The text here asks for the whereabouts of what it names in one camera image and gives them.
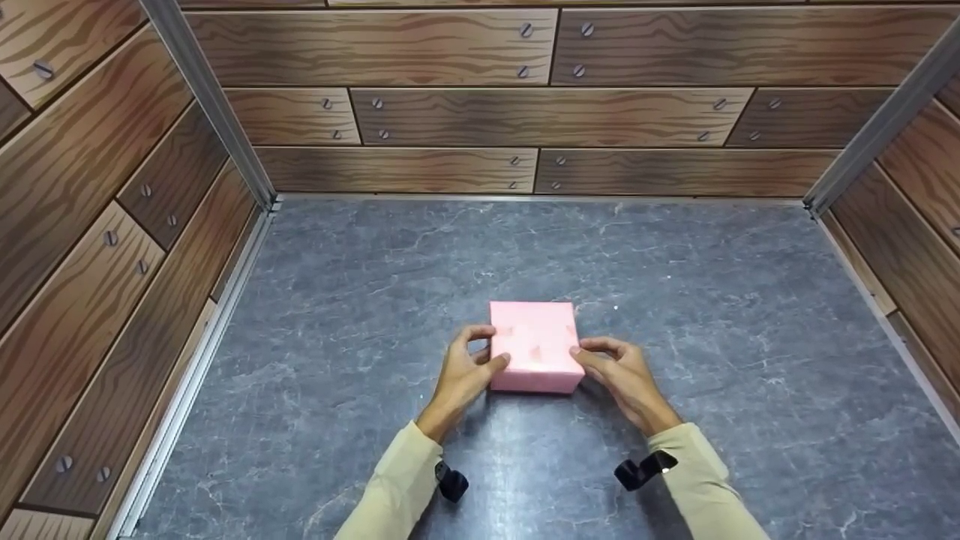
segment screw head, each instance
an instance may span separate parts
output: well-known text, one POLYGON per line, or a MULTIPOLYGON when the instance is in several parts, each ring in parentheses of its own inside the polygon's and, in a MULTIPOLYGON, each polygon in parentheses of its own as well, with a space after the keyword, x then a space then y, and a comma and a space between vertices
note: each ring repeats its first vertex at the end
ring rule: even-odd
POLYGON ((34 72, 44 81, 54 78, 54 67, 46 60, 34 60, 34 72))

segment pink box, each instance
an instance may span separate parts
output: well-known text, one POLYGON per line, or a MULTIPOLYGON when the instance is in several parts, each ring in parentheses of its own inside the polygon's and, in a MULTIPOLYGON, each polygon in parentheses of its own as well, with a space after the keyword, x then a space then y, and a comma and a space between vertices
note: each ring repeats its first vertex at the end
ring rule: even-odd
POLYGON ((577 326, 570 302, 490 302, 496 327, 491 356, 510 353, 510 365, 493 376, 490 390, 571 394, 584 368, 570 357, 577 326))

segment wood panel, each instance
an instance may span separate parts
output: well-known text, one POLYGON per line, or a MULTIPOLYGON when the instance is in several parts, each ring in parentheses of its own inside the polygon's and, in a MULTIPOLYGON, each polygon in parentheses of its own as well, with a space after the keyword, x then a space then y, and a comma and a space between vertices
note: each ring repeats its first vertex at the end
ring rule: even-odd
POLYGON ((85 540, 93 520, 17 508, 0 529, 0 540, 85 540))
POLYGON ((557 11, 189 13, 187 20, 223 86, 504 86, 547 82, 557 11), (529 37, 520 35, 523 23, 533 25, 529 37))
POLYGON ((26 105, 0 82, 0 139, 30 115, 26 105))
POLYGON ((160 247, 111 203, 0 341, 0 515, 43 458, 162 258, 160 247), (116 245, 106 244, 107 232, 116 245))
POLYGON ((5 0, 0 75, 33 107, 66 88, 144 20, 136 0, 5 0), (34 67, 43 61, 51 77, 34 67))
POLYGON ((833 150, 544 149, 534 192, 803 197, 836 155, 833 150))
POLYGON ((883 283, 876 278, 876 274, 874 274, 874 271, 870 268, 870 264, 867 264, 867 261, 860 255, 859 250, 853 245, 853 240, 850 240, 847 232, 837 223, 833 212, 828 209, 820 216, 820 220, 824 222, 824 226, 827 227, 830 236, 833 237, 837 246, 840 247, 840 251, 843 252, 844 257, 847 258, 847 262, 853 267, 853 271, 856 272, 856 275, 863 282, 863 285, 867 287, 867 291, 870 292, 870 296, 874 298, 874 302, 876 302, 876 306, 879 307, 880 312, 884 315, 889 315, 896 311, 897 305, 894 304, 893 299, 890 298, 890 293, 887 292, 887 289, 883 288, 883 283))
POLYGON ((225 264, 223 270, 220 271, 220 276, 217 277, 217 282, 213 285, 213 291, 210 292, 210 298, 214 302, 220 302, 220 297, 224 294, 224 289, 227 288, 227 282, 230 279, 230 275, 233 274, 233 268, 237 265, 237 260, 240 259, 240 255, 247 245, 247 240, 250 239, 258 217, 260 217, 260 212, 256 211, 256 209, 250 212, 250 217, 247 218, 247 225, 244 226, 243 232, 240 233, 236 243, 233 244, 230 258, 227 259, 227 264, 225 264))
POLYGON ((831 209, 956 388, 960 259, 875 165, 831 209))
POLYGON ((146 425, 254 202, 232 165, 210 189, 21 498, 98 514, 146 425), (73 457, 66 474, 62 455, 73 457), (102 468, 104 481, 97 481, 102 468))
POLYGON ((94 526, 90 538, 95 540, 107 538, 110 527, 113 525, 113 520, 116 518, 117 511, 120 510, 120 505, 123 503, 124 496, 130 489, 137 469, 142 465, 141 462, 143 461, 144 455, 146 455, 150 449, 156 430, 163 420, 163 416, 167 413, 170 402, 173 401, 174 395, 177 394, 177 388, 183 379, 183 373, 190 364, 194 353, 197 352, 197 346, 204 336, 207 323, 209 323, 210 318, 213 317, 213 311, 216 307, 217 305, 212 300, 206 301, 204 310, 200 313, 200 317, 197 318, 197 322, 194 323, 193 330, 190 331, 186 344, 183 346, 183 350, 180 351, 180 356, 178 356, 177 362, 174 364, 173 371, 170 372, 170 377, 167 378, 167 382, 163 385, 159 399, 156 400, 153 410, 150 411, 150 418, 147 420, 147 425, 144 426, 143 431, 141 431, 137 437, 136 444, 133 446, 133 452, 130 454, 127 464, 123 467, 123 471, 120 472, 120 477, 117 479, 113 491, 110 492, 107 503, 104 504, 104 510, 100 513, 100 516, 97 517, 97 524, 94 526))
POLYGON ((0 331, 190 99, 147 27, 0 150, 0 331))
POLYGON ((896 86, 957 7, 564 10, 557 85, 896 86), (584 37, 584 24, 593 32, 584 37), (585 73, 574 75, 582 65, 585 73))
POLYGON ((170 251, 227 162, 227 149, 194 102, 117 197, 170 251))
POLYGON ((535 148, 256 150, 278 191, 530 193, 537 168, 535 148))
POLYGON ((367 144, 720 146, 750 99, 751 89, 365 88, 351 92, 367 144))
POLYGON ((843 148, 892 88, 758 88, 727 146, 843 148))
POLYGON ((936 100, 878 161, 933 228, 960 253, 960 122, 936 100))
POLYGON ((252 144, 360 144, 346 88, 242 88, 227 98, 252 144))
POLYGON ((947 376, 944 375, 944 370, 940 368, 937 361, 930 355, 930 351, 924 345, 923 341, 920 340, 920 337, 913 330, 913 327, 910 326, 910 323, 906 321, 906 318, 903 317, 903 314, 899 311, 891 313, 887 317, 887 321, 889 321, 890 326, 897 331, 897 334, 903 341, 903 345, 906 346, 906 350, 909 351, 910 355, 913 356, 913 359, 917 362, 917 366, 924 372, 926 379, 930 382, 930 386, 933 387, 933 390, 944 402, 947 411, 954 419, 960 422, 960 393, 950 385, 947 376))

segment forearm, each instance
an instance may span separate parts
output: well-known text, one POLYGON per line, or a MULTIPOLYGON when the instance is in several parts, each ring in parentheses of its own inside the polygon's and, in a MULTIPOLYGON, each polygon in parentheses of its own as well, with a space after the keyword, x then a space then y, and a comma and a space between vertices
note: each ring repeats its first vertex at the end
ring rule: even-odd
POLYGON ((649 442, 651 451, 663 450, 677 458, 677 466, 663 479, 695 540, 768 540, 727 483, 726 465, 699 428, 682 424, 649 442))
POLYGON ((373 469, 363 498, 336 539, 409 536, 437 488, 434 468, 442 452, 413 422, 400 430, 373 469))

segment floor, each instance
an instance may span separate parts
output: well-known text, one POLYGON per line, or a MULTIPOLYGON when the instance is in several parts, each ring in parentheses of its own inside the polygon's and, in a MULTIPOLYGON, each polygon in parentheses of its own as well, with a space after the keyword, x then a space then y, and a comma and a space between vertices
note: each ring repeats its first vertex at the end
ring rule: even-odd
MULTIPOLYGON (((775 539, 960 538, 960 448, 799 208, 288 201, 141 522, 143 538, 330 538, 487 301, 563 300, 641 343, 775 539)), ((482 398, 470 480, 416 538, 684 538, 594 385, 482 398)))

